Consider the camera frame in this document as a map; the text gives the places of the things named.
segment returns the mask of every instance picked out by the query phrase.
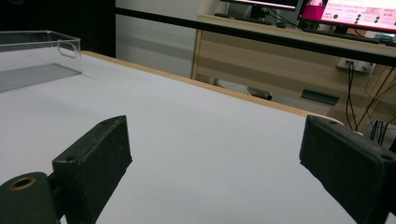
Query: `white tabletop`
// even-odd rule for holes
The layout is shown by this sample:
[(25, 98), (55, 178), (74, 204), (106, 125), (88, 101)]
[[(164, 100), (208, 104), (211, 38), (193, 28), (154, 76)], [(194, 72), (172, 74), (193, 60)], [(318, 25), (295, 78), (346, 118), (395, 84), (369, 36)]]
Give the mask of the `white tabletop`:
[(1, 183), (49, 175), (96, 123), (126, 115), (134, 161), (98, 223), (354, 223), (300, 164), (304, 117), (82, 61), (82, 75), (0, 93)]

